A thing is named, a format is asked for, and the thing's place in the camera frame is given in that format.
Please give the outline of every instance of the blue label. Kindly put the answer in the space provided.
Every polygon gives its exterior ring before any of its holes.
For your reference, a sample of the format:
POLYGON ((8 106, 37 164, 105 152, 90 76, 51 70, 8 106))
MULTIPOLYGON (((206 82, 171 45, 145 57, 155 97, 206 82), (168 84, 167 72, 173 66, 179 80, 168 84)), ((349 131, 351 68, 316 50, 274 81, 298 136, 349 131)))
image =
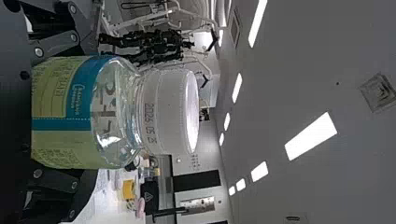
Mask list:
POLYGON ((99 71, 114 57, 92 57, 74 74, 67 93, 66 118, 34 118, 37 131, 90 131, 91 101, 99 71))

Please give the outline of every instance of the white bottle cap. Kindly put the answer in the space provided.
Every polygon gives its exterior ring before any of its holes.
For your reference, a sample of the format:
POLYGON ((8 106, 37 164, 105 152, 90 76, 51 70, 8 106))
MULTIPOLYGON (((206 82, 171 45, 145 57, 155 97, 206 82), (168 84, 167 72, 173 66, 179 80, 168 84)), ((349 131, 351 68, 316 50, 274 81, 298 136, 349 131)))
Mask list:
POLYGON ((193 153, 198 142, 198 85, 192 71, 154 70, 143 88, 142 137, 154 154, 193 153))

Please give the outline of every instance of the black cable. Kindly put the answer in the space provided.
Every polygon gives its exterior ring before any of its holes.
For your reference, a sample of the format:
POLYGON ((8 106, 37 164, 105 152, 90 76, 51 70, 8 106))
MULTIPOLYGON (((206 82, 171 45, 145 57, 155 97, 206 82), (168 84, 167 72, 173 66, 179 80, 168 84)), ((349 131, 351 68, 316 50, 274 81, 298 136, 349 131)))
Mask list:
POLYGON ((129 2, 129 3, 121 3, 121 8, 124 10, 128 9, 136 9, 136 8, 142 8, 142 7, 149 7, 150 4, 157 4, 157 6, 166 3, 166 0, 157 0, 155 2, 129 2), (133 5, 144 5, 144 6, 138 6, 138 7, 132 7, 133 5))

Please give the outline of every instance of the ceiling light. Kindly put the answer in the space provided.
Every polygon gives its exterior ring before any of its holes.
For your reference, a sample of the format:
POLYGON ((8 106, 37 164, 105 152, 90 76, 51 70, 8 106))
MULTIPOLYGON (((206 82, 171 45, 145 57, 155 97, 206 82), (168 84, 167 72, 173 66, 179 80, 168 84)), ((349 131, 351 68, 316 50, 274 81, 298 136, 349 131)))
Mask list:
POLYGON ((252 48, 254 46, 254 42, 256 42, 257 33, 259 32, 260 25, 262 24, 262 17, 264 16, 264 11, 266 7, 267 0, 259 0, 256 14, 254 15, 254 20, 251 24, 250 33, 248 35, 248 43, 252 48))
POLYGON ((222 146, 223 143, 224 143, 224 133, 222 133, 222 134, 220 135, 220 140, 219 140, 220 146, 222 146))
POLYGON ((289 160, 296 159, 336 134, 337 130, 326 112, 285 145, 289 160))
POLYGON ((244 189, 247 186, 247 184, 245 183, 245 179, 241 179, 236 183, 236 190, 241 191, 242 189, 244 189))
POLYGON ((251 171, 251 179, 253 180, 253 182, 260 180, 266 175, 268 175, 268 167, 265 161, 251 171))
POLYGON ((234 186, 230 187, 230 188, 228 189, 228 193, 230 194, 230 196, 235 195, 235 187, 234 187, 234 186))
POLYGON ((236 99, 238 99, 239 91, 242 86, 242 75, 239 73, 236 77, 235 86, 233 87, 233 103, 236 103, 236 99))
POLYGON ((223 30, 219 30, 219 47, 221 47, 221 45, 222 45, 223 34, 224 34, 224 31, 223 30))
POLYGON ((226 132, 228 130, 228 127, 230 126, 230 121, 231 121, 230 113, 227 113, 225 115, 225 120, 224 120, 224 131, 226 132))

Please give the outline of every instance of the yellow label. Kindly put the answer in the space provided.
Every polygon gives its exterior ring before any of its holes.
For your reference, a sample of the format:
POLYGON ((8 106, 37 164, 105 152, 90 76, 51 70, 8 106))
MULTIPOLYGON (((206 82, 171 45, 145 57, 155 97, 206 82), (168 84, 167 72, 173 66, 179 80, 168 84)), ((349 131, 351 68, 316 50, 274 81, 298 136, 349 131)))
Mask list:
POLYGON ((118 168, 106 163, 87 131, 33 131, 32 158, 57 169, 118 168))
POLYGON ((50 58, 34 68, 32 116, 65 118, 67 93, 78 68, 89 57, 50 58))

